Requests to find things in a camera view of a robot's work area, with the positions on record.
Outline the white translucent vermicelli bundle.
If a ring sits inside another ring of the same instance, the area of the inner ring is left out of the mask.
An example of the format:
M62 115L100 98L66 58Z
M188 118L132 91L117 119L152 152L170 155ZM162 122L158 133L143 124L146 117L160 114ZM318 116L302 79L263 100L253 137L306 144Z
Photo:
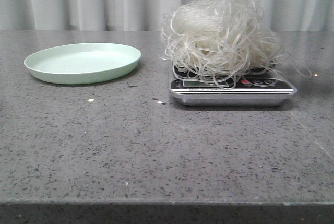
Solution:
M246 75L272 72L290 60L303 76L312 72L283 48L263 24L262 0L198 0L164 16L161 42L173 75L182 81L222 87Z

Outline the light green round plate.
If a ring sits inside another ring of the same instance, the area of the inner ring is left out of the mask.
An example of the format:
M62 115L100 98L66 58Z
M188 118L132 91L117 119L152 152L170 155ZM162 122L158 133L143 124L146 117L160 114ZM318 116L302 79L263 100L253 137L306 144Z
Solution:
M37 79L63 85L104 82L133 71L141 52L115 43L78 43L56 46L28 56L24 65Z

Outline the black silver kitchen scale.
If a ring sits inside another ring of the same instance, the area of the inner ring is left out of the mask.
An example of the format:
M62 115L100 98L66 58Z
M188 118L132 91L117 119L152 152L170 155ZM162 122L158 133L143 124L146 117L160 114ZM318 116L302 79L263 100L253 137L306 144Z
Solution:
M188 106L273 107L297 93L297 89L282 76L261 68L252 70L236 83L229 78L219 86L185 80L185 77L185 72L170 67L170 93L178 103Z

